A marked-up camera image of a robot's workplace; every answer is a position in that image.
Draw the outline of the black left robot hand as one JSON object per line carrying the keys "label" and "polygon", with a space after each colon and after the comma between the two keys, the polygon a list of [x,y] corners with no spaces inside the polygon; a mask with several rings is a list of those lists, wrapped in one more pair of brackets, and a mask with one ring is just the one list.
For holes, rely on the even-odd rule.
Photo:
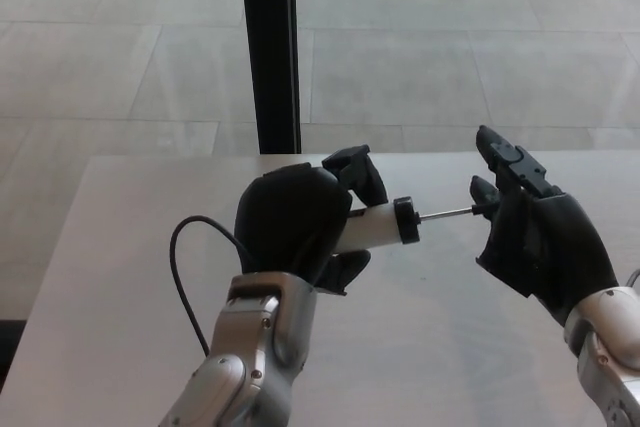
{"label": "black left robot hand", "polygon": [[353,199],[373,207],[388,202],[368,145],[341,149],[319,167],[300,163],[251,182],[237,208],[234,236],[244,247],[244,274],[285,272],[313,287],[344,296],[371,254],[339,254]]}

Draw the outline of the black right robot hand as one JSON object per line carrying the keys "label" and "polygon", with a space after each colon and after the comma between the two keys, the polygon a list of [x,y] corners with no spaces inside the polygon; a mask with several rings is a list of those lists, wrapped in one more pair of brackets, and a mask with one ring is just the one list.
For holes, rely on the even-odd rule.
{"label": "black right robot hand", "polygon": [[560,325],[580,301],[618,286],[591,219],[547,181],[530,153],[485,125],[476,147],[495,176],[493,182],[475,176],[469,187],[475,213],[490,223],[478,265],[522,296],[536,297]]}

